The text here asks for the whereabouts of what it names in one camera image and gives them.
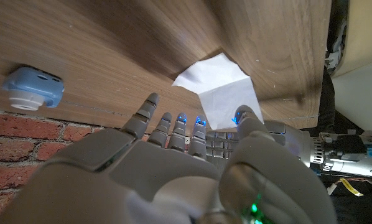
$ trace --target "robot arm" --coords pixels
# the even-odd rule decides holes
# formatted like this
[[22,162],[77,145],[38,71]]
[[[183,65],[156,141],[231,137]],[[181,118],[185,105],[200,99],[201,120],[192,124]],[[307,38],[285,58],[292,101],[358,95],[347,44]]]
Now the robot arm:
[[206,161],[204,116],[188,154],[183,113],[167,149],[168,113],[140,140],[157,103],[153,93],[120,131],[105,129],[59,151],[0,223],[336,223],[320,180],[251,108],[238,108],[238,145],[219,171]]
[[[372,131],[361,136],[320,133],[312,138],[278,121],[265,121],[265,127],[276,142],[297,156],[307,167],[317,164],[324,175],[364,178],[372,183]],[[238,145],[237,133],[207,133],[207,158],[218,167],[224,167],[223,158],[229,158]]]

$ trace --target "tissue paper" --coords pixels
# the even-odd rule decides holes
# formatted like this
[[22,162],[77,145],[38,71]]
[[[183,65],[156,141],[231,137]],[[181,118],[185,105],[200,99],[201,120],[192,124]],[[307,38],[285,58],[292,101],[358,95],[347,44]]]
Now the tissue paper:
[[251,78],[225,54],[194,63],[172,86],[181,86],[198,95],[212,130],[235,128],[237,108],[247,105],[262,121],[262,112]]

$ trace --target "green led light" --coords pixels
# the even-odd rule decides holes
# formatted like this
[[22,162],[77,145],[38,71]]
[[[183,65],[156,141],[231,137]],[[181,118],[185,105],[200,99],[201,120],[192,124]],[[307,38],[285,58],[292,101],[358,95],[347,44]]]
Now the green led light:
[[258,211],[258,207],[256,206],[256,204],[253,204],[253,206],[251,207],[251,211],[253,212]]

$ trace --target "blue led light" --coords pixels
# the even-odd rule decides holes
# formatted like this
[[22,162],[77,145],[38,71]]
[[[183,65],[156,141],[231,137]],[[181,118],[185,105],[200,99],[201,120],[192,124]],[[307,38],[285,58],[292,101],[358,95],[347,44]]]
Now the blue led light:
[[232,118],[231,119],[235,124],[237,124],[237,119],[236,119],[236,117],[235,118]]

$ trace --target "cable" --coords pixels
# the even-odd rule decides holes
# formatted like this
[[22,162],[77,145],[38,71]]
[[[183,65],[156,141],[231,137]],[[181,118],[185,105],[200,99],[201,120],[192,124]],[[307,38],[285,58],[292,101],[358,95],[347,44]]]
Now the cable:
[[357,197],[364,196],[362,193],[360,193],[355,188],[353,188],[348,180],[349,181],[368,181],[366,178],[340,178],[338,181],[333,183],[331,186],[327,187],[328,195],[331,195],[336,189],[337,184],[342,182],[342,184],[346,187],[346,189],[348,189],[352,194],[356,195]]

